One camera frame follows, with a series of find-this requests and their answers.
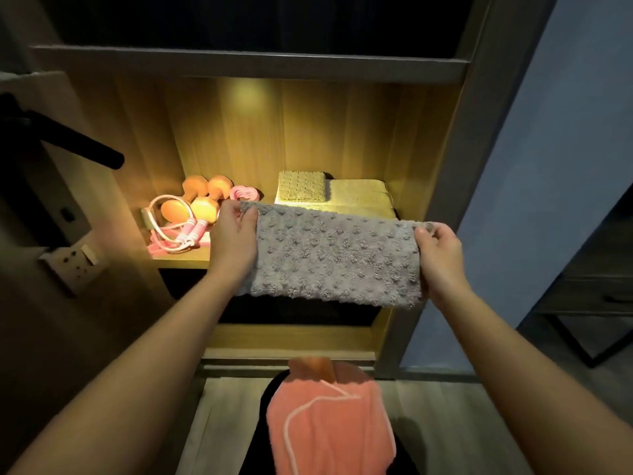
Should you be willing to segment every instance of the gray towel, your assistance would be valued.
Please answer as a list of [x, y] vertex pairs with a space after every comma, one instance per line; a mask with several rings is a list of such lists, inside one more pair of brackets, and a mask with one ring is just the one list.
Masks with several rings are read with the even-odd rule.
[[320, 298], [411, 307], [420, 293], [413, 229], [430, 223], [340, 215], [285, 205], [255, 206], [257, 261], [238, 295]]

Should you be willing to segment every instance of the pink string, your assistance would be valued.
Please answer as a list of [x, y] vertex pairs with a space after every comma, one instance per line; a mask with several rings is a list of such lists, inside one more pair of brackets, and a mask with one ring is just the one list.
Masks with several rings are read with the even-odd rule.
[[240, 198], [246, 198], [250, 201], [259, 200], [259, 192], [253, 187], [245, 187], [244, 185], [234, 186], [229, 194], [229, 198], [232, 200], [239, 200]]

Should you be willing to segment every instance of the fabric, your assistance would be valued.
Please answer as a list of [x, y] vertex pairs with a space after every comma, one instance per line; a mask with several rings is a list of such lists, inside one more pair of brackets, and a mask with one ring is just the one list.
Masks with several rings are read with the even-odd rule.
[[416, 226], [431, 223], [339, 215], [300, 207], [254, 206], [257, 261], [237, 295], [320, 298], [413, 307], [420, 296]]
[[396, 218], [391, 195], [380, 180], [326, 180], [325, 197], [322, 203], [288, 202], [280, 199], [278, 190], [275, 203], [345, 215]]
[[325, 201], [325, 174], [279, 172], [277, 198], [289, 202], [322, 203]]
[[[257, 420], [255, 432], [244, 457], [239, 475], [275, 475], [275, 462], [272, 447], [270, 446], [266, 412], [275, 392], [289, 374], [290, 370], [285, 370], [275, 376], [261, 396], [259, 401], [259, 419]], [[394, 434], [394, 439], [396, 441], [396, 458], [387, 468], [387, 475], [418, 475], [415, 464], [396, 434]]]

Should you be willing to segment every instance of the drawer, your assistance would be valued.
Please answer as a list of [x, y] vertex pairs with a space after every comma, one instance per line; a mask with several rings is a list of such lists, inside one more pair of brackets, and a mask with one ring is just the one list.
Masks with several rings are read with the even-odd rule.
[[532, 312], [552, 315], [633, 316], [633, 277], [558, 279]]

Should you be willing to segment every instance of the hand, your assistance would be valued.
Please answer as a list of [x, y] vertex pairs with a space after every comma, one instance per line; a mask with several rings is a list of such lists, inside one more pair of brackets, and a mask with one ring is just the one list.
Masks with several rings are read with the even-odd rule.
[[211, 259], [208, 273], [238, 285], [253, 267], [257, 256], [257, 208], [242, 215], [239, 201], [225, 200], [211, 229]]
[[448, 225], [433, 223], [435, 234], [422, 227], [415, 229], [420, 248], [420, 268], [429, 297], [441, 310], [447, 300], [471, 290], [464, 274], [462, 242]]

